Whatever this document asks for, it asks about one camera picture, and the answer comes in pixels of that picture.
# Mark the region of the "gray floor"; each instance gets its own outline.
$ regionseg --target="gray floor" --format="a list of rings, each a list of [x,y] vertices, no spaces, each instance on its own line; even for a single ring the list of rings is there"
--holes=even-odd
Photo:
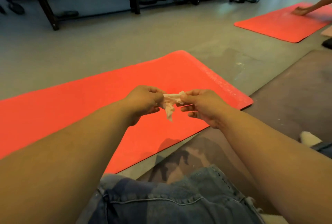
[[[202,2],[63,23],[54,32],[35,0],[25,16],[0,15],[0,99],[186,50],[250,95],[307,54],[321,48],[320,31],[293,44],[235,27],[298,2]],[[54,12],[81,14],[129,8],[129,0],[50,0]]]

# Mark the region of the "person's hand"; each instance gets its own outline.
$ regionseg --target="person's hand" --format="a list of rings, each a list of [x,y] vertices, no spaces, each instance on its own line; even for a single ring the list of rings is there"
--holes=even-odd
[[[212,90],[195,89],[188,91],[186,95],[181,96],[181,101],[184,102],[183,105],[177,104],[177,106],[184,106],[181,111],[189,111],[189,117],[202,119],[214,129],[220,126],[220,111],[229,107]]]
[[[297,16],[304,16],[307,15],[310,10],[310,7],[304,8],[304,7],[297,7],[295,10],[292,11],[292,14],[297,15]]]
[[[158,103],[163,101],[163,94],[165,92],[156,87],[137,86],[121,100],[129,109],[131,126],[135,125],[141,116],[158,112]]]

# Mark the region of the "crumpled paper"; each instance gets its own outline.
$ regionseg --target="crumpled paper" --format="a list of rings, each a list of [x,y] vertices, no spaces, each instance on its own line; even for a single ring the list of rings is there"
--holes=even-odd
[[[177,103],[183,104],[183,102],[180,99],[180,96],[182,94],[186,93],[184,91],[181,91],[178,94],[164,94],[164,101],[159,104],[159,107],[161,107],[166,111],[167,119],[171,122],[173,121],[172,113],[175,111],[173,105]]]

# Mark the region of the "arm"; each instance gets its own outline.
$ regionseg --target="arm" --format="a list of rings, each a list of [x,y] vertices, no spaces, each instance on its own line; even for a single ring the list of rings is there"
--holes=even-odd
[[[310,12],[315,11],[316,9],[319,9],[325,5],[331,4],[332,0],[320,0],[318,3],[307,7],[307,8],[303,8],[303,7],[297,7],[294,11],[293,14],[298,15],[298,16],[304,16]]]
[[[0,160],[0,223],[74,223],[127,128],[159,111],[161,92],[139,86]]]
[[[332,223],[332,160],[224,103],[210,90],[181,97],[190,117],[219,128],[289,223]]]

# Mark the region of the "forearm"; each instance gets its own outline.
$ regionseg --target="forearm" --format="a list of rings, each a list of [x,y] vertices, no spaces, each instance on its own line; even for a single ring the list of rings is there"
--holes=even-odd
[[[325,5],[331,4],[332,0],[320,0],[318,3],[314,4],[313,6],[310,6],[308,8],[309,12],[315,11],[316,9],[319,9]]]
[[[129,126],[111,104],[0,160],[3,223],[73,223]]]
[[[290,223],[331,222],[330,159],[233,108],[223,109],[220,121],[260,189]]]

